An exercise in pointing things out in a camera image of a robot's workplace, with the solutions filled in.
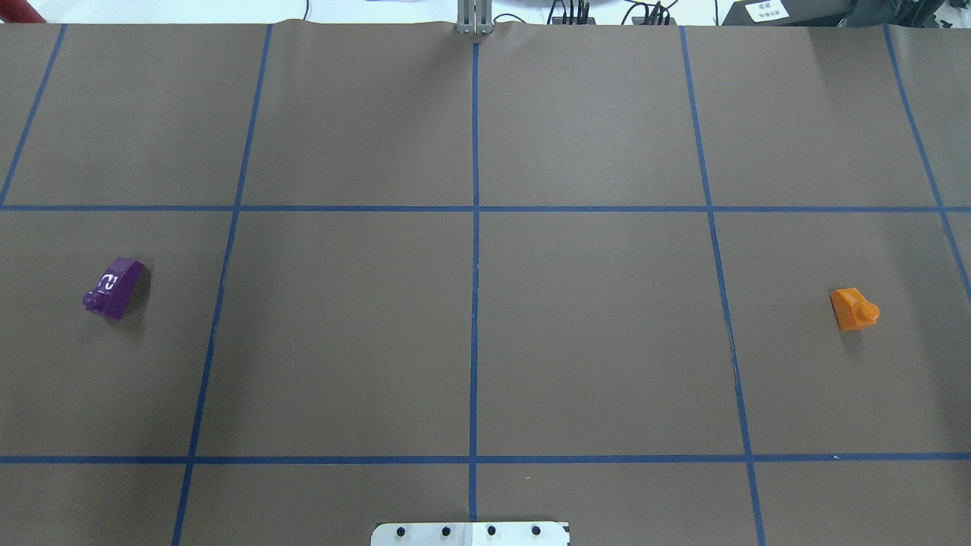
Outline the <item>orange trapezoid block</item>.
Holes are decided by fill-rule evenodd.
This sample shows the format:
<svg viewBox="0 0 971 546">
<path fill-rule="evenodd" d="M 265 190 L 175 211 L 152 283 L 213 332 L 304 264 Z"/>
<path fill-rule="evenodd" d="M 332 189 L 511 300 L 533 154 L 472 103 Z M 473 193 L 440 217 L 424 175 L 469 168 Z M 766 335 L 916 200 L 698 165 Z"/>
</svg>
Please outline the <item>orange trapezoid block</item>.
<svg viewBox="0 0 971 546">
<path fill-rule="evenodd" d="M 880 308 L 854 287 L 832 290 L 829 297 L 840 331 L 863 331 L 880 318 Z"/>
</svg>

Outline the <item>purple trapezoid block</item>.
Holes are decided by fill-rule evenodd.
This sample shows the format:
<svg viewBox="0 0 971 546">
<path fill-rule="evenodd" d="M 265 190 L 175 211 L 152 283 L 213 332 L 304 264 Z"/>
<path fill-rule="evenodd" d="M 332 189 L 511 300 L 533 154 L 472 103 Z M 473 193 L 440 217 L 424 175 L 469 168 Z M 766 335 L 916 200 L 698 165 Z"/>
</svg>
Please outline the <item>purple trapezoid block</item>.
<svg viewBox="0 0 971 546">
<path fill-rule="evenodd" d="M 108 319 L 122 319 L 145 271 L 136 259 L 116 258 L 99 278 L 93 290 L 83 295 L 87 312 Z"/>
</svg>

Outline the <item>black plug cluster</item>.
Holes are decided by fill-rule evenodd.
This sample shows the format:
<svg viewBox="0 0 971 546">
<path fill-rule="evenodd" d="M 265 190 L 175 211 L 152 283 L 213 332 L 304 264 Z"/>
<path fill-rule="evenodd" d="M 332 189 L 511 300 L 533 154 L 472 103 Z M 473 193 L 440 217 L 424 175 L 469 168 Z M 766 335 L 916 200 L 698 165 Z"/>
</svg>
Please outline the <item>black plug cluster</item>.
<svg viewBox="0 0 971 546">
<path fill-rule="evenodd" d="M 548 10 L 547 25 L 577 25 L 595 24 L 590 11 L 592 3 L 589 1 L 551 1 Z"/>
</svg>

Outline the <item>white metal mounting plate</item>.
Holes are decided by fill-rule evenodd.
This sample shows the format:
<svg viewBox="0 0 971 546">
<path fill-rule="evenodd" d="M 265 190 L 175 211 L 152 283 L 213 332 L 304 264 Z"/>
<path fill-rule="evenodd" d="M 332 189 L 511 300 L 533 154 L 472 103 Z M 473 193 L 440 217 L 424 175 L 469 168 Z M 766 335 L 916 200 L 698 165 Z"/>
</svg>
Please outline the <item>white metal mounting plate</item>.
<svg viewBox="0 0 971 546">
<path fill-rule="evenodd" d="M 567 522 L 389 522 L 371 545 L 570 545 Z"/>
</svg>

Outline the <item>black box with label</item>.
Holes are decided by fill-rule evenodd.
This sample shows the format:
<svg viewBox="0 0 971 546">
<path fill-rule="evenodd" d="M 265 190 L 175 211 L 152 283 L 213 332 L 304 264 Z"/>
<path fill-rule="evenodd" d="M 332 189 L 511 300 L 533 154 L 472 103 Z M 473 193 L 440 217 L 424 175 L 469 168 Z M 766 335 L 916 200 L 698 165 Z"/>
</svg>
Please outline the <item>black box with label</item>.
<svg viewBox="0 0 971 546">
<path fill-rule="evenodd" d="M 934 28 L 947 1 L 736 1 L 722 27 Z"/>
</svg>

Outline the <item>red object at corner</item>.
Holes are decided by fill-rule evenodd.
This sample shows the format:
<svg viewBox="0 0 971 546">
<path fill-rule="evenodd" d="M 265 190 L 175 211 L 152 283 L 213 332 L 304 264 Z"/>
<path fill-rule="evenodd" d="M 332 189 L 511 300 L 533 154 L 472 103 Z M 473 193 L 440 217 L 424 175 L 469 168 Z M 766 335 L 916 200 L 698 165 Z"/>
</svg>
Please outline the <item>red object at corner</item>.
<svg viewBox="0 0 971 546">
<path fill-rule="evenodd" d="M 4 24 L 46 24 L 45 18 L 27 0 L 1 0 L 0 18 Z"/>
</svg>

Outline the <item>grey aluminium post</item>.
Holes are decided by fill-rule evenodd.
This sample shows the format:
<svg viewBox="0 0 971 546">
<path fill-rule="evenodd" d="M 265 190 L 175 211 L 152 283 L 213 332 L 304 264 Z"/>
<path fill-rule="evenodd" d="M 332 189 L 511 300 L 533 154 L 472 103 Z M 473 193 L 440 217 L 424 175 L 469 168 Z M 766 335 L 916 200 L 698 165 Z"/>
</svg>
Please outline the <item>grey aluminium post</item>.
<svg viewBox="0 0 971 546">
<path fill-rule="evenodd" d="M 492 0 L 458 0 L 457 33 L 459 35 L 489 35 L 495 28 Z"/>
</svg>

